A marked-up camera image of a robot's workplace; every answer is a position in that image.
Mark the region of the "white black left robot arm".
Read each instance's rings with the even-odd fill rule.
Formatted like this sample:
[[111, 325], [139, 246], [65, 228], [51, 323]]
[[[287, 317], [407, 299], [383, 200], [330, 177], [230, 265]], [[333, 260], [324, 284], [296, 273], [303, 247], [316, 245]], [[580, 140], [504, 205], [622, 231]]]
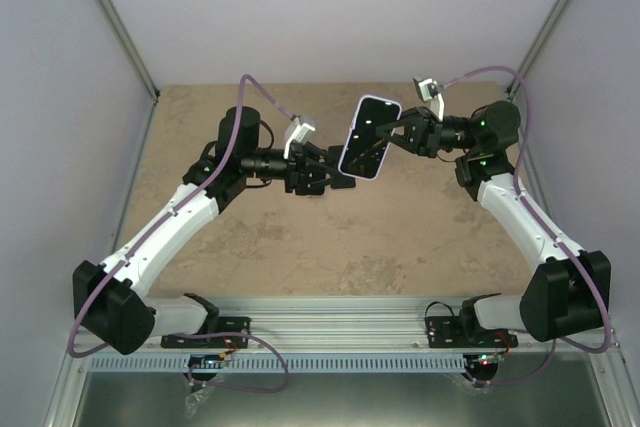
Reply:
[[266, 124], [251, 107], [229, 109], [209, 142], [182, 178], [171, 199], [129, 242], [98, 264], [82, 262], [72, 276], [74, 324], [103, 346], [128, 355], [154, 337], [197, 346], [213, 343], [220, 311], [194, 293], [159, 299], [149, 295], [156, 278], [203, 227], [243, 191], [248, 180], [281, 180], [288, 193], [320, 196], [339, 181], [340, 147], [319, 148], [306, 140], [311, 128], [300, 118], [282, 149], [262, 148]]

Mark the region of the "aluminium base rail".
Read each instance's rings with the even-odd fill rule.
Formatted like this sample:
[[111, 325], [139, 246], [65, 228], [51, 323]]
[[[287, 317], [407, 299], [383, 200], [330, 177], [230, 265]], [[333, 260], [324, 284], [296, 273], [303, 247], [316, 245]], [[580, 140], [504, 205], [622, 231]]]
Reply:
[[459, 297], [229, 297], [148, 298], [140, 313], [111, 315], [93, 304], [73, 347], [94, 334], [107, 347], [129, 355], [168, 335], [196, 335], [220, 317], [250, 317], [250, 335], [279, 350], [404, 349], [426, 342], [425, 313], [452, 315]]

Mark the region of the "left controller circuit board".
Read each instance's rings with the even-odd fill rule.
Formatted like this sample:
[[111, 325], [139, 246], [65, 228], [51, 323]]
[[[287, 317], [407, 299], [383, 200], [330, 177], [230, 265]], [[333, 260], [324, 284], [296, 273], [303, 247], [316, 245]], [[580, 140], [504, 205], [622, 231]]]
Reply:
[[230, 365], [233, 354], [230, 351], [218, 354], [191, 355], [187, 366], [194, 370], [221, 370]]

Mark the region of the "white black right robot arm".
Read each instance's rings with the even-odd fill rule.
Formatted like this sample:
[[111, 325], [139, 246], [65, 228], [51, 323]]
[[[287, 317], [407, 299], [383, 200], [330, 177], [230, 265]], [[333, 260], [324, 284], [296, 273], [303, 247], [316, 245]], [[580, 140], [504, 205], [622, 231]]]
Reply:
[[497, 101], [469, 117], [437, 117], [425, 107], [403, 112], [376, 129], [397, 147], [434, 158], [441, 151], [462, 150], [455, 160], [460, 187], [503, 227], [531, 269], [518, 296], [489, 294], [464, 302], [459, 334], [481, 346], [495, 330], [524, 331], [535, 340], [571, 340], [572, 335], [603, 328], [598, 352], [612, 340], [608, 312], [611, 264], [600, 251], [589, 252], [570, 239], [522, 186], [507, 149], [519, 139], [516, 105]]

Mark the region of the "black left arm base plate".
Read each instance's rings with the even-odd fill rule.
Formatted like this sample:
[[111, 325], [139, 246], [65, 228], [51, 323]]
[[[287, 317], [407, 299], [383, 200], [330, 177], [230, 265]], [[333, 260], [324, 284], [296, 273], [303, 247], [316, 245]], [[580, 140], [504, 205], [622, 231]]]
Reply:
[[203, 326], [197, 335], [215, 332], [216, 337], [212, 338], [188, 338], [183, 336], [163, 336], [160, 345], [164, 349], [223, 349], [242, 350], [246, 349], [249, 341], [241, 334], [250, 334], [250, 317], [220, 317], [215, 329]]

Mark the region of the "black phone with white edge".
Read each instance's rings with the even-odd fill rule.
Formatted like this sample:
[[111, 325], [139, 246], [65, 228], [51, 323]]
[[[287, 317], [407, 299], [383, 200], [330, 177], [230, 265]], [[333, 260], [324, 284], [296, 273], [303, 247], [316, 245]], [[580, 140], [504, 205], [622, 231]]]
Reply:
[[362, 96], [339, 157], [338, 171], [348, 177], [375, 180], [389, 145], [377, 129], [396, 122], [401, 113], [402, 106], [396, 101], [375, 95]]

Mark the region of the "right controller circuit board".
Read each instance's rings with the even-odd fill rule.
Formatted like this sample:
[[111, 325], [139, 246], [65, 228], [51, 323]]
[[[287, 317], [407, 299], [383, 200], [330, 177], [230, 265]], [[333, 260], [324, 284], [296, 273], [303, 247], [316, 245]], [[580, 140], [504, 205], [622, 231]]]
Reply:
[[494, 352], [494, 353], [483, 353], [478, 355], [476, 362], [483, 366], [498, 364], [504, 360], [505, 355], [506, 355], [505, 351]]

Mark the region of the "black phone case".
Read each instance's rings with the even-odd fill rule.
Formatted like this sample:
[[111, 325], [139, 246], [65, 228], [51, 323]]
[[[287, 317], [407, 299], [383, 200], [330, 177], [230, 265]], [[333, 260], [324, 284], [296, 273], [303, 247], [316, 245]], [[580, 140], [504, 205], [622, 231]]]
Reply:
[[296, 190], [296, 194], [299, 196], [322, 196], [325, 188], [323, 186], [300, 186]]

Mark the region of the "controller circuit board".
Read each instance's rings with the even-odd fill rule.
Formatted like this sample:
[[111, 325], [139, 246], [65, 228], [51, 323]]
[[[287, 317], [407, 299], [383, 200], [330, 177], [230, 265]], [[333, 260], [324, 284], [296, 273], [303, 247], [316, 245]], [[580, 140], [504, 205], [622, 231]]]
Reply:
[[506, 355], [505, 351], [494, 352], [494, 353], [483, 353], [478, 355], [476, 362], [483, 366], [498, 364], [504, 360], [505, 355]]
[[230, 351], [218, 354], [191, 355], [187, 366], [194, 370], [221, 370], [230, 365], [233, 354]]

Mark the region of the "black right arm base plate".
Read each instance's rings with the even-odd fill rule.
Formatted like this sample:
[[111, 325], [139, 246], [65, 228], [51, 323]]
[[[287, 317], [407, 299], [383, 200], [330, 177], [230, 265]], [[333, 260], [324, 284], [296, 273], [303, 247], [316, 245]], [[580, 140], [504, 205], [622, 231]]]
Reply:
[[516, 335], [504, 329], [466, 332], [458, 317], [426, 316], [425, 330], [429, 347], [445, 348], [515, 348], [519, 345]]

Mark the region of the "aluminium frame post left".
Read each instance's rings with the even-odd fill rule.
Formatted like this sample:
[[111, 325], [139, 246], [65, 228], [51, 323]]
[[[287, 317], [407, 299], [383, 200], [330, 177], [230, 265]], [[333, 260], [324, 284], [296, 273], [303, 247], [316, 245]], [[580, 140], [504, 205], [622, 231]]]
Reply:
[[143, 61], [113, 0], [95, 1], [151, 101], [153, 103], [157, 103], [159, 99], [159, 89], [152, 80], [149, 70], [145, 65], [145, 62]]

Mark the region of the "clear plastic bag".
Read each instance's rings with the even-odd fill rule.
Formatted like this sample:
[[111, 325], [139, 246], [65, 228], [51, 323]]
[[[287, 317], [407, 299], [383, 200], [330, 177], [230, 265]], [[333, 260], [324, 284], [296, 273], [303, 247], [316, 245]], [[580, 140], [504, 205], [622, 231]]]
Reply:
[[199, 407], [208, 399], [208, 394], [204, 389], [193, 391], [185, 397], [184, 415], [186, 419], [191, 419], [197, 413]]

